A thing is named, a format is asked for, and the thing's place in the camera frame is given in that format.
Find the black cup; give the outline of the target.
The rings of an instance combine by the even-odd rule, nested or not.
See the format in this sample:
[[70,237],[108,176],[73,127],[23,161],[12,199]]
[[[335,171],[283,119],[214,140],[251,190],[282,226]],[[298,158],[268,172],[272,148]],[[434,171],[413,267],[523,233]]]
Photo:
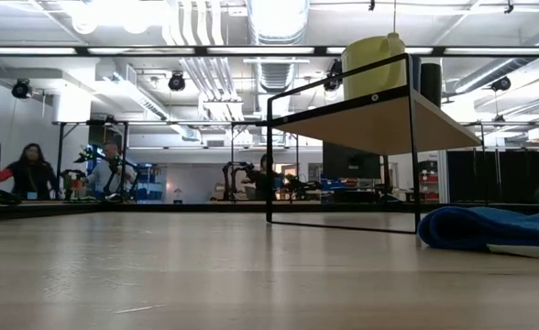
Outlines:
[[436,63],[421,65],[420,92],[428,101],[441,107],[442,102],[442,68]]

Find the red storage shelf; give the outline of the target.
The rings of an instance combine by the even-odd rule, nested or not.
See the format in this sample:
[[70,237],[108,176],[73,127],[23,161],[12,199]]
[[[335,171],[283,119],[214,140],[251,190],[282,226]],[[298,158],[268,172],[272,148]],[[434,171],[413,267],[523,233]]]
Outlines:
[[437,162],[435,160],[420,161],[418,171],[422,201],[426,204],[438,204],[440,193]]

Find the black monitor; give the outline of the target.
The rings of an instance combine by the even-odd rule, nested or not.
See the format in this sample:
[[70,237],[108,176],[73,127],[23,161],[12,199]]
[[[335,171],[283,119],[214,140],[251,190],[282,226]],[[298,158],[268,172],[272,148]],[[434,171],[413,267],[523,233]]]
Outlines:
[[379,179],[380,155],[324,142],[323,177],[331,180]]

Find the blue storage bins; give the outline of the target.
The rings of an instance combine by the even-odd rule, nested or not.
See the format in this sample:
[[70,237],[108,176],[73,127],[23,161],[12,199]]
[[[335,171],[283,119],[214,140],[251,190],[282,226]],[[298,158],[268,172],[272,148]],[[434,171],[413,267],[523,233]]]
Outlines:
[[164,199],[166,185],[165,168],[144,163],[137,168],[137,200],[142,203],[159,203]]

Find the black partition panel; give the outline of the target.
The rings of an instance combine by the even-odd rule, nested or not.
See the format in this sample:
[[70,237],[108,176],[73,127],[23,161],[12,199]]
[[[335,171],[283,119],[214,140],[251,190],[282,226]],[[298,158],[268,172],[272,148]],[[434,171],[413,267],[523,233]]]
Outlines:
[[452,203],[537,202],[538,151],[449,151],[447,165]]

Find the wooden shelf with black frame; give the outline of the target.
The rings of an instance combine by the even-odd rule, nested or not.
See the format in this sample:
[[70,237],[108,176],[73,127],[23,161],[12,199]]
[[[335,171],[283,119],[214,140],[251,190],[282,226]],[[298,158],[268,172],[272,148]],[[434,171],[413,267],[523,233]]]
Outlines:
[[[401,67],[405,74],[404,85],[293,115],[273,116],[273,103],[285,96],[392,64]],[[266,153],[270,157],[273,156],[272,133],[275,129],[381,156],[410,154],[413,202],[408,209],[413,213],[416,226],[420,224],[422,214],[418,153],[482,145],[473,132],[413,88],[413,59],[407,53],[273,96],[268,100],[267,119],[262,125],[267,128]]]

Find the black aluminium rig frame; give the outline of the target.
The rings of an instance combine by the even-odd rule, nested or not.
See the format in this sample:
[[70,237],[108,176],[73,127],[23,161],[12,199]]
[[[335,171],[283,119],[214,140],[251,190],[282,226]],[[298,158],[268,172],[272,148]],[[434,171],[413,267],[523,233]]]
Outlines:
[[[286,58],[334,57],[342,53],[340,47],[327,46],[122,46],[122,47],[42,47],[0,46],[0,57],[172,57],[172,58],[216,58],[251,57],[284,60]],[[490,46],[418,46],[409,47],[407,52],[416,57],[433,58],[506,58],[539,59],[539,46],[490,47]],[[169,213],[265,213],[270,222],[276,213],[412,213],[411,203],[356,203],[356,204],[312,204],[287,205],[272,200],[254,203],[204,204],[132,204],[102,203],[99,212],[169,212]],[[432,205],[422,204],[422,212],[432,210]]]

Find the silver ventilation duct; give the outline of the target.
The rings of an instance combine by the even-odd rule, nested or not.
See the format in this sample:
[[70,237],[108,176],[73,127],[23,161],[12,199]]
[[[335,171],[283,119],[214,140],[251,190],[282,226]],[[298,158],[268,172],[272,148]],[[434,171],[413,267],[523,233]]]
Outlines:
[[[289,46],[303,43],[310,0],[247,0],[250,41],[260,46]],[[270,94],[280,94],[292,86],[296,65],[261,63],[255,65],[258,85]]]

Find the black background table frame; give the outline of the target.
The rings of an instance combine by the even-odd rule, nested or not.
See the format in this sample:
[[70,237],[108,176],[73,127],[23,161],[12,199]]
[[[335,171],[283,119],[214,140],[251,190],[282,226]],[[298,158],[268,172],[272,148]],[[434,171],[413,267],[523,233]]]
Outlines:
[[119,153],[129,164],[144,163],[165,168],[166,185],[162,202],[145,204],[206,204],[215,186],[224,182],[222,167],[229,161],[257,164],[266,151],[263,146],[243,145],[238,140],[246,133],[244,126],[225,125],[227,132],[206,131],[197,141],[185,140],[169,126],[145,126],[139,122],[128,125],[89,127],[86,142],[75,144],[72,151],[61,146],[57,168],[70,168],[82,148],[99,149],[114,141]]

